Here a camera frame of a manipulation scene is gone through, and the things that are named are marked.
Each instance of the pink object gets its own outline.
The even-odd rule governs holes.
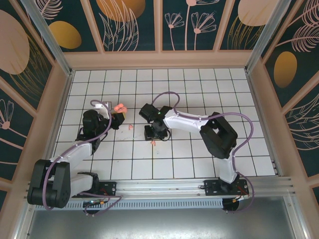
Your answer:
[[[124,105],[122,103],[115,106],[114,110],[117,113],[127,113],[128,112],[128,109],[126,107],[124,107]]]

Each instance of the purple cable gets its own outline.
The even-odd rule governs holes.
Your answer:
[[[112,203],[110,206],[108,206],[106,209],[104,210],[100,210],[98,211],[97,213],[95,214],[89,214],[87,212],[87,209],[88,207],[90,206],[87,205],[85,208],[84,208],[84,212],[86,214],[86,216],[92,216],[92,217],[95,217],[95,216],[98,216],[98,215],[102,215],[103,213],[107,212],[111,207],[113,207],[115,204],[117,204],[121,199],[122,199],[122,196],[104,196],[104,195],[98,195],[98,194],[92,194],[92,193],[79,193],[79,195],[87,195],[87,196],[92,196],[92,197],[97,197],[97,198],[108,198],[110,200],[110,198],[118,198],[118,200],[116,200],[114,203]]]
[[[78,146],[80,146],[80,145],[83,145],[83,144],[85,144],[85,143],[92,142],[92,141],[94,141],[94,140],[100,138],[101,136],[105,135],[106,132],[109,131],[109,129],[110,129],[110,127],[111,127],[112,115],[111,115],[110,109],[106,106],[105,103],[103,103],[103,102],[101,102],[101,101],[98,101],[98,100],[92,100],[92,101],[90,102],[90,104],[91,104],[92,106],[94,106],[94,105],[92,104],[93,102],[98,102],[98,103],[102,104],[102,105],[107,109],[108,114],[109,114],[109,119],[110,119],[110,120],[109,120],[109,124],[108,124],[108,126],[106,127],[105,131],[104,131],[103,133],[101,133],[99,136],[96,136],[95,138],[92,138],[92,139],[83,141],[83,142],[81,142],[81,143],[79,143],[79,144],[73,145],[72,147],[70,147],[69,149],[67,149],[65,152],[63,152],[60,156],[58,156],[58,157],[51,163],[51,165],[50,165],[49,168],[48,168],[48,171],[47,171],[46,174],[45,174],[44,183],[43,183],[43,191],[42,191],[42,202],[43,202],[43,206],[44,206],[44,208],[45,208],[46,210],[48,210],[48,211],[50,211],[50,210],[53,209],[53,208],[48,207],[48,205],[47,205],[47,203],[46,203],[46,198],[45,198],[45,195],[46,195],[46,186],[47,186],[47,183],[48,183],[48,180],[49,180],[49,174],[50,174],[50,172],[51,172],[53,166],[57,163],[57,161],[59,161],[60,159],[62,159],[64,155],[66,155],[67,153],[69,153],[69,152],[70,152],[71,150],[73,150],[74,148],[76,148],[76,147],[78,147]]]
[[[222,113],[222,114],[219,114],[219,115],[215,115],[215,116],[209,116],[209,117],[206,117],[206,118],[198,118],[198,117],[192,117],[192,116],[186,116],[186,115],[183,115],[179,112],[177,112],[176,110],[176,106],[178,105],[179,101],[180,101],[180,97],[179,95],[176,93],[176,92],[172,92],[172,91],[166,91],[166,92],[163,92],[161,94],[159,94],[158,96],[156,96],[154,98],[154,100],[152,101],[152,105],[154,104],[154,102],[157,100],[158,97],[162,96],[162,95],[166,95],[166,94],[174,94],[177,96],[177,102],[176,104],[173,106],[173,110],[175,112],[175,114],[177,114],[178,116],[180,117],[183,117],[183,118],[187,118],[187,119],[191,119],[191,120],[212,120],[212,119],[215,119],[215,118],[218,118],[218,117],[222,117],[222,116],[240,116],[240,117],[243,117],[245,118],[248,123],[250,124],[250,127],[251,127],[251,130],[250,130],[250,133],[247,137],[247,139],[242,142],[238,147],[236,147],[233,151],[232,151],[232,155],[231,155],[231,160],[232,160],[232,164],[233,164],[233,169],[234,171],[239,174],[240,176],[242,176],[244,179],[247,180],[247,182],[250,184],[250,187],[251,187],[251,191],[252,191],[252,198],[251,198],[251,201],[250,201],[250,204],[245,207],[244,209],[241,209],[241,210],[238,210],[238,211],[233,211],[234,213],[235,212],[242,212],[244,210],[247,210],[254,202],[255,200],[255,189],[253,187],[253,184],[251,183],[251,181],[246,177],[244,176],[243,174],[241,174],[240,172],[238,172],[238,170],[236,169],[236,166],[235,166],[235,153],[241,148],[243,147],[246,143],[248,143],[248,141],[252,138],[253,136],[253,133],[254,133],[254,125],[253,125],[253,122],[246,116],[246,115],[243,115],[241,113],[236,113],[236,112],[229,112],[229,113]]]

